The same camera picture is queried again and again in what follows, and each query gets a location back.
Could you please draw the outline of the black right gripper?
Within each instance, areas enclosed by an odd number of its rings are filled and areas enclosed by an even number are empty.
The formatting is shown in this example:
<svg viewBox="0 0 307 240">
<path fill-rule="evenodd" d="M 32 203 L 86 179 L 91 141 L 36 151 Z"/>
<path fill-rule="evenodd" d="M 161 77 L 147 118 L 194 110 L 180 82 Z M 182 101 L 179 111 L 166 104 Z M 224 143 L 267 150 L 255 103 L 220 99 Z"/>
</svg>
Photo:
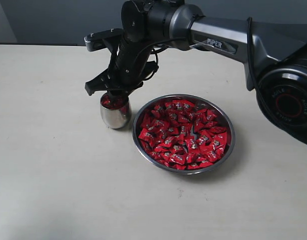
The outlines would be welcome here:
<svg viewBox="0 0 307 240">
<path fill-rule="evenodd" d="M 150 64 L 149 70 L 146 70 L 152 49 L 151 41 L 132 42 L 122 35 L 118 47 L 111 52 L 107 69 L 85 83 L 88 95 L 106 91 L 110 99 L 128 97 L 157 68 Z"/>
</svg>

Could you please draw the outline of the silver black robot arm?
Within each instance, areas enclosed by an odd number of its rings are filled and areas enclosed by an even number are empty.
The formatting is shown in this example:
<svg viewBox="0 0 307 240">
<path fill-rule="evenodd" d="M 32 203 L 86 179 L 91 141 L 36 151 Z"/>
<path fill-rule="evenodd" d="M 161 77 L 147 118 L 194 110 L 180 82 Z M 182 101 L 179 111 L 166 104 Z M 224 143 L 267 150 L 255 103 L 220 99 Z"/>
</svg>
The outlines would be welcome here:
<svg viewBox="0 0 307 240">
<path fill-rule="evenodd" d="M 149 56 L 168 48 L 214 52 L 242 63 L 264 116 L 307 145 L 307 24 L 208 17 L 183 0 L 128 0 L 121 22 L 84 39 L 88 51 L 111 54 L 108 68 L 86 82 L 89 95 L 127 98 L 158 70 Z"/>
</svg>

